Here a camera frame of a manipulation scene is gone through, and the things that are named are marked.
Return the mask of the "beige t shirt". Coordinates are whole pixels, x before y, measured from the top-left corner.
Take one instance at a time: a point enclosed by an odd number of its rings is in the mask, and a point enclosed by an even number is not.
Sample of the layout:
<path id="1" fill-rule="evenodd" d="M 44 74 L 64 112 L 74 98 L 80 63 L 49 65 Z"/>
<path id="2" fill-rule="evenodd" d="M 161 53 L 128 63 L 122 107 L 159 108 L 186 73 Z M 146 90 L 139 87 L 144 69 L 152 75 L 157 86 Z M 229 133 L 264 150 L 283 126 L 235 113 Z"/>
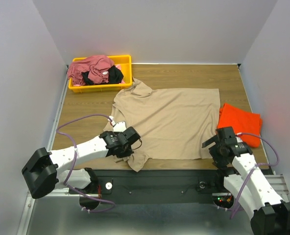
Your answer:
<path id="1" fill-rule="evenodd" d="M 202 143 L 216 134 L 219 120 L 218 89 L 170 88 L 153 90 L 135 79 L 117 93 L 111 116 L 124 121 L 141 136 L 126 159 L 134 171 L 147 160 L 209 159 Z"/>

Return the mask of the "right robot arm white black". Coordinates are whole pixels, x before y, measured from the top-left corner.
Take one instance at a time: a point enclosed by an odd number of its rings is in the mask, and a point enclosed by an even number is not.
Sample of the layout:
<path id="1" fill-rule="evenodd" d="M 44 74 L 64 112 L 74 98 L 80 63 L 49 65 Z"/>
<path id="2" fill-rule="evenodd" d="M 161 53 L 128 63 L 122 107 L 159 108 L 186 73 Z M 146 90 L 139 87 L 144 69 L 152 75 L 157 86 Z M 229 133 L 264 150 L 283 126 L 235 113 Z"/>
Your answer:
<path id="1" fill-rule="evenodd" d="M 216 130 L 202 147 L 208 147 L 217 167 L 214 187 L 233 196 L 231 215 L 240 209 L 247 213 L 255 235 L 290 235 L 290 202 L 276 192 L 257 163 L 248 144 L 232 127 Z"/>

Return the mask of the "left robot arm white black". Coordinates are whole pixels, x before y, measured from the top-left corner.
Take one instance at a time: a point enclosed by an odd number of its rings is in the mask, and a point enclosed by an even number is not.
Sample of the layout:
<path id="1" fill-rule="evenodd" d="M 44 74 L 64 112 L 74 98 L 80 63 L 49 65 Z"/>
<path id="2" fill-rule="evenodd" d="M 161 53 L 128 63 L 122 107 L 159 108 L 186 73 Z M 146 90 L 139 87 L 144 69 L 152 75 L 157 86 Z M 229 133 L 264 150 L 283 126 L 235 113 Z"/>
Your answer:
<path id="1" fill-rule="evenodd" d="M 22 175 L 32 198 L 39 199 L 63 187 L 75 166 L 112 155 L 129 157 L 133 154 L 132 145 L 140 140 L 137 131 L 128 127 L 122 132 L 105 131 L 76 147 L 51 151 L 39 148 L 22 168 Z"/>

